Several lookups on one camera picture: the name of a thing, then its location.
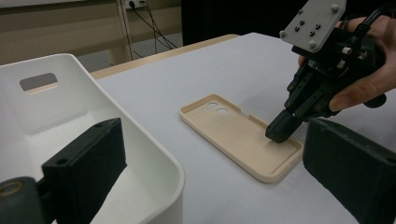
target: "table surface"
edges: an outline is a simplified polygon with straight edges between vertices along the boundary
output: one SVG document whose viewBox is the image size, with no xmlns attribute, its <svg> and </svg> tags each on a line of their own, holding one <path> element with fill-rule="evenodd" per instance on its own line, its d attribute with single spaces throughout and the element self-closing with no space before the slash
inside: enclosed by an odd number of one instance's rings
<svg viewBox="0 0 396 224">
<path fill-rule="evenodd" d="M 98 84 L 183 165 L 184 222 L 358 223 L 302 162 L 280 182 L 262 183 L 180 119 L 181 107 L 211 93 L 267 123 L 283 109 L 298 68 L 292 46 L 255 33 L 228 37 L 159 61 L 96 73 Z M 378 109 L 358 105 L 330 119 L 393 150 L 392 94 Z M 303 142 L 305 131 L 303 124 L 292 137 Z"/>
</svg>

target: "beige phone case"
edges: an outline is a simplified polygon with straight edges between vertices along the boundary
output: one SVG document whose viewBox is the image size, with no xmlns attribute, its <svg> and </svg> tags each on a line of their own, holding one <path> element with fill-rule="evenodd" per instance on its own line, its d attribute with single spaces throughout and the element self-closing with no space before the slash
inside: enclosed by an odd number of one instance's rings
<svg viewBox="0 0 396 224">
<path fill-rule="evenodd" d="M 265 137 L 267 124 L 242 114 L 238 106 L 216 94 L 183 106 L 179 113 L 196 132 L 262 182 L 278 181 L 302 158 L 301 142 L 270 140 Z"/>
</svg>

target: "dark fabric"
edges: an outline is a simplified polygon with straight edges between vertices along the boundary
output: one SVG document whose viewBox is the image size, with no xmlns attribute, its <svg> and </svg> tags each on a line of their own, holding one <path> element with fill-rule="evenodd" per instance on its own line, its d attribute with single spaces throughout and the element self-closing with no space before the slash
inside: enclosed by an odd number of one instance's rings
<svg viewBox="0 0 396 224">
<path fill-rule="evenodd" d="M 346 1 L 344 17 L 369 14 L 391 1 Z M 181 0 L 183 44 L 189 45 L 213 37 L 259 33 L 278 37 L 306 1 L 252 0 L 235 3 L 225 0 Z"/>
</svg>

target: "black cable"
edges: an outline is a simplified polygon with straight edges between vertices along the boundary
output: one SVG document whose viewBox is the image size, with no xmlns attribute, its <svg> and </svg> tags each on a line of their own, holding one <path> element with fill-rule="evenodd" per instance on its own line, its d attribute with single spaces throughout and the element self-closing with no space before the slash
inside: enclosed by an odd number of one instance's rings
<svg viewBox="0 0 396 224">
<path fill-rule="evenodd" d="M 386 3 L 380 7 L 378 7 L 376 10 L 374 10 L 362 23 L 360 23 L 355 31 L 353 32 L 356 37 L 362 38 L 367 35 L 369 30 L 371 29 L 371 25 L 373 22 L 378 19 L 381 15 L 388 11 L 392 11 L 394 8 L 396 8 L 396 3 Z"/>
<path fill-rule="evenodd" d="M 158 31 L 156 31 L 144 18 L 142 18 L 140 16 L 140 14 L 134 9 L 134 13 L 136 13 L 136 15 L 143 21 L 145 22 L 154 32 L 158 33 Z M 160 42 L 162 45 L 166 46 L 161 40 L 157 39 L 158 42 Z"/>
<path fill-rule="evenodd" d="M 393 9 L 396 8 L 396 3 L 386 3 L 380 7 L 378 7 L 376 10 L 372 12 L 371 15 L 369 15 L 362 23 L 367 24 L 367 25 L 372 25 L 373 22 L 378 19 L 381 15 L 388 11 L 392 11 Z"/>
<path fill-rule="evenodd" d="M 160 42 L 162 45 L 164 45 L 165 47 L 172 49 L 172 47 L 169 46 L 169 43 L 171 43 L 175 48 L 177 48 L 176 45 L 174 45 L 170 40 L 168 40 L 165 36 L 163 36 L 163 34 L 161 33 L 160 30 L 156 30 L 154 27 L 152 27 L 142 16 L 140 16 L 140 14 L 136 11 L 135 6 L 134 6 L 134 2 L 130 1 L 129 2 L 129 6 L 132 8 L 132 10 L 134 11 L 134 13 L 136 13 L 136 15 L 146 24 L 148 25 L 154 32 L 156 32 L 157 34 L 159 34 L 163 40 L 166 41 L 166 43 L 168 44 L 168 46 L 166 46 L 160 39 L 157 38 L 157 41 Z"/>
<path fill-rule="evenodd" d="M 151 25 L 152 25 L 152 27 L 155 27 L 155 21 L 154 21 L 154 18 L 152 17 L 151 10 L 149 10 L 149 7 L 147 6 L 146 2 L 144 2 L 143 4 L 145 5 L 146 11 L 148 12 L 149 16 L 151 17 Z M 157 50 L 157 34 L 155 33 L 155 31 L 153 31 L 153 33 L 154 33 L 155 53 L 158 53 L 158 50 Z"/>
<path fill-rule="evenodd" d="M 144 58 L 142 55 L 140 55 L 139 53 L 136 52 L 136 50 L 134 50 L 134 53 L 139 56 L 140 58 Z"/>
<path fill-rule="evenodd" d="M 360 18 L 360 17 L 364 17 L 364 16 L 365 16 L 365 15 L 363 15 L 363 14 L 352 14 L 352 15 L 349 15 L 349 16 L 345 17 L 345 18 L 340 22 L 340 25 L 338 26 L 338 28 L 341 28 L 341 29 L 343 29 L 343 30 L 347 30 L 347 26 L 349 25 L 349 22 L 350 22 L 351 20 L 357 19 L 357 18 Z"/>
<path fill-rule="evenodd" d="M 146 1 L 145 1 L 143 4 L 145 5 L 146 11 L 148 12 L 148 14 L 149 14 L 150 17 L 151 17 L 151 20 L 152 20 L 152 22 L 153 22 L 153 27 L 156 27 L 156 28 L 157 28 L 158 33 L 161 35 L 161 37 L 163 38 L 163 40 L 165 40 L 165 42 L 166 42 L 166 44 L 168 45 L 168 47 L 169 47 L 170 49 L 172 48 L 172 47 L 169 45 L 169 43 L 170 43 L 170 44 L 173 45 L 173 47 L 175 47 L 175 48 L 177 49 L 177 46 L 176 46 L 175 44 L 173 44 L 170 40 L 168 40 L 167 38 L 165 38 L 164 35 L 161 33 L 160 28 L 158 27 L 157 23 L 155 22 L 154 18 L 152 17 L 151 8 L 149 7 L 149 4 L 148 4 Z"/>
</svg>

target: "white plastic bin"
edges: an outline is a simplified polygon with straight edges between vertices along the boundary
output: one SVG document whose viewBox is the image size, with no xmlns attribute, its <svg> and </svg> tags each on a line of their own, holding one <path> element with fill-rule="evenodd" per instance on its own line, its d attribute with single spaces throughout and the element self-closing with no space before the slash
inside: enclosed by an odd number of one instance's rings
<svg viewBox="0 0 396 224">
<path fill-rule="evenodd" d="M 57 82 L 34 93 L 21 87 L 43 74 Z M 0 66 L 0 182 L 38 181 L 42 163 L 93 124 L 114 118 L 121 118 L 128 166 L 92 223 L 182 223 L 182 166 L 71 54 Z"/>
</svg>

